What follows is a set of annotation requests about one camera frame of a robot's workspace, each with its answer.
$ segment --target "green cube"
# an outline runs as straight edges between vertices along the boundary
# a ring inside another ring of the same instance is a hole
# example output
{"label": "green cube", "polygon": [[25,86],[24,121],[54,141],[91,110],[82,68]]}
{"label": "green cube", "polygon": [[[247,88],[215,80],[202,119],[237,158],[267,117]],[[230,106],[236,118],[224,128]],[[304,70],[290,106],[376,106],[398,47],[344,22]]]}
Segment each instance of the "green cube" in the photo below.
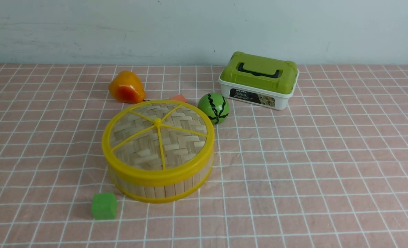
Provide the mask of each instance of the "green cube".
{"label": "green cube", "polygon": [[95,194],[91,213],[95,220],[113,220],[117,215],[117,198],[114,193]]}

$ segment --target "white plastic box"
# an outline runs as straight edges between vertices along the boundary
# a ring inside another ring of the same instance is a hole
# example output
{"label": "white plastic box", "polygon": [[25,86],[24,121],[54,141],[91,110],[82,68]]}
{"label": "white plastic box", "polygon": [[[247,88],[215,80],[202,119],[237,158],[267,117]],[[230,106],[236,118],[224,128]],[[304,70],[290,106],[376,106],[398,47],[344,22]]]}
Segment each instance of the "white plastic box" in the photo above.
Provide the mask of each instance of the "white plastic box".
{"label": "white plastic box", "polygon": [[288,104],[288,100],[294,93],[299,74],[300,71],[297,70],[295,83],[290,94],[279,94],[276,92],[265,91],[262,89],[244,86],[237,83],[226,82],[224,80],[221,80],[221,75],[219,76],[219,83],[221,84],[222,95],[225,98],[256,104],[275,110],[284,110]]}

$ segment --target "bamboo steamer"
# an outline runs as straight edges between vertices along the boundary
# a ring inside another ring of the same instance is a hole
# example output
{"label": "bamboo steamer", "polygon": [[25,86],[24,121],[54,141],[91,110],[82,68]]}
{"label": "bamboo steamer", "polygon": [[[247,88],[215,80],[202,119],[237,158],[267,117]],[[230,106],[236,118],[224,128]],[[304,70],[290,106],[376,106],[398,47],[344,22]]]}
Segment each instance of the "bamboo steamer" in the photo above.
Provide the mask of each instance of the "bamboo steamer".
{"label": "bamboo steamer", "polygon": [[113,183],[127,196],[166,203],[196,191],[213,166],[215,131],[198,108],[179,101],[135,104],[115,116],[102,148]]}

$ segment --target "green ball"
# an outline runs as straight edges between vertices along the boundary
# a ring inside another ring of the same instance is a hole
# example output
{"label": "green ball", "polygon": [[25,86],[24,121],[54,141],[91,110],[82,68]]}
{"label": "green ball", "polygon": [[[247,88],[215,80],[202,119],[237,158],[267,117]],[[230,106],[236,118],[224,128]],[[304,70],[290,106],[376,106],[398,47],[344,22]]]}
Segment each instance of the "green ball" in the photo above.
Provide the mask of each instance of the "green ball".
{"label": "green ball", "polygon": [[204,112],[213,124],[225,121],[230,112],[227,99],[219,93],[209,93],[198,102],[198,109]]}

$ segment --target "wall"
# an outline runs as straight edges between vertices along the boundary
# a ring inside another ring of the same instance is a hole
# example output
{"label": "wall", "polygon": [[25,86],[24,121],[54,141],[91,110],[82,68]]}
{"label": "wall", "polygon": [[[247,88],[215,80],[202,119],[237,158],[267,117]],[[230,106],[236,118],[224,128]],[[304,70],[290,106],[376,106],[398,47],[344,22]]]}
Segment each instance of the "wall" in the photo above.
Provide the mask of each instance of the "wall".
{"label": "wall", "polygon": [[408,63],[408,0],[0,0],[0,62]]}

